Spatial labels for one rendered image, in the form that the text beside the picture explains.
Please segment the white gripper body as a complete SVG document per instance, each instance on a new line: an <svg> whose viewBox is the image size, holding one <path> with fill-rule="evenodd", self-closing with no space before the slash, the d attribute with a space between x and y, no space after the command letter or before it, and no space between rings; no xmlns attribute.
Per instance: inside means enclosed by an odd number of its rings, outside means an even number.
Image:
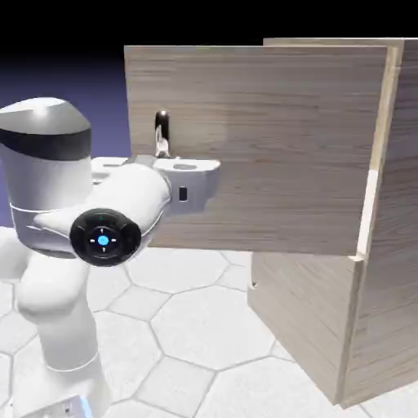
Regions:
<svg viewBox="0 0 418 418"><path fill-rule="evenodd" d="M204 212L207 201L216 194L221 162L187 158L156 158L134 155L129 158L97 157L91 160L93 183L99 184L118 167L138 163L153 168L171 187L168 215Z"/></svg>

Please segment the curved dark metal handle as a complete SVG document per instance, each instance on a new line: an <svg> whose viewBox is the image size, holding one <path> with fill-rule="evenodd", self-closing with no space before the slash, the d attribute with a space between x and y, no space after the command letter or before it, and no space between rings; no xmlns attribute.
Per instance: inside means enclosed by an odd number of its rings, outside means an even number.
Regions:
<svg viewBox="0 0 418 418"><path fill-rule="evenodd" d="M171 158L170 151L170 115L166 110L160 110L155 115L156 158Z"/></svg>

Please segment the large wood cabinet door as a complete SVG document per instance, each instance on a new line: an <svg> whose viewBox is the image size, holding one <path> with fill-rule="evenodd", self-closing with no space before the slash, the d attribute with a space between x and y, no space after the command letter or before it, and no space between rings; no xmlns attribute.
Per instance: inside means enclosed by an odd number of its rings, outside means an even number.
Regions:
<svg viewBox="0 0 418 418"><path fill-rule="evenodd" d="M358 247L386 66L384 46L124 51L131 151L217 159L201 215L168 219L157 247L351 256Z"/></svg>

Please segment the small wood cabinet door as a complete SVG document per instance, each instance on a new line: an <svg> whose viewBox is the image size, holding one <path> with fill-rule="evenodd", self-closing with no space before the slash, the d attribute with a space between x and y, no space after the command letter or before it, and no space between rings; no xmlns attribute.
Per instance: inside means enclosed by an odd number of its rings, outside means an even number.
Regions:
<svg viewBox="0 0 418 418"><path fill-rule="evenodd" d="M342 402L361 256L256 252L247 302L333 404Z"/></svg>

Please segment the light wood cabinet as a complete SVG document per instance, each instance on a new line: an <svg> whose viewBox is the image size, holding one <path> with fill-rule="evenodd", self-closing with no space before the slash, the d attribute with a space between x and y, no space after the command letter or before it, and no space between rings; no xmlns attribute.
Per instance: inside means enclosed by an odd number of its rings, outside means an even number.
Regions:
<svg viewBox="0 0 418 418"><path fill-rule="evenodd" d="M385 49L357 253L364 259L342 402L418 380L418 38L295 38Z"/></svg>

